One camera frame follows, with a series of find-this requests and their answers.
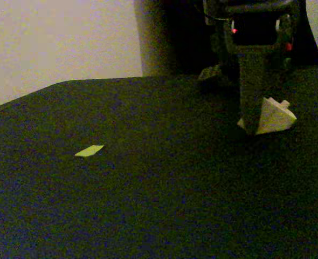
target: black tablecloth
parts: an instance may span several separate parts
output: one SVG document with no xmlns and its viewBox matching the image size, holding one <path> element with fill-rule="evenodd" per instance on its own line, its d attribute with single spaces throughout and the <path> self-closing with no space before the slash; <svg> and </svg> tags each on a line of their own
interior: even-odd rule
<svg viewBox="0 0 318 259">
<path fill-rule="evenodd" d="M 67 81 L 1 105 L 0 258 L 318 255 L 318 67 L 272 96 L 297 123 L 253 138 L 239 92 L 195 76 Z M 74 156 L 90 145 L 105 147 Z"/>
</svg>

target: yellow paper piece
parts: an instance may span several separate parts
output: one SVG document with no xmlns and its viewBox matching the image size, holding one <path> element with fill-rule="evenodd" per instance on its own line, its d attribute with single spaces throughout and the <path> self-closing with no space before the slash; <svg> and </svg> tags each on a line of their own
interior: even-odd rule
<svg viewBox="0 0 318 259">
<path fill-rule="evenodd" d="M 102 146 L 97 146 L 97 145 L 92 145 L 91 147 L 87 147 L 86 149 L 80 151 L 79 153 L 75 154 L 75 156 L 90 156 L 90 155 L 95 155 L 96 152 L 101 150 L 104 145 Z"/>
</svg>

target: white pyramid block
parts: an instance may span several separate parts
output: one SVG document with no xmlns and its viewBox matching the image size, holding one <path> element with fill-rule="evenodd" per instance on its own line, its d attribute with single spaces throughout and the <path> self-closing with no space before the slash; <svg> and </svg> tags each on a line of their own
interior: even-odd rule
<svg viewBox="0 0 318 259">
<path fill-rule="evenodd" d="M 271 97 L 263 98 L 262 113 L 256 135 L 291 128 L 297 118 L 288 107 L 289 102 L 286 100 L 279 103 Z M 244 128 L 243 119 L 240 119 L 237 125 Z"/>
</svg>

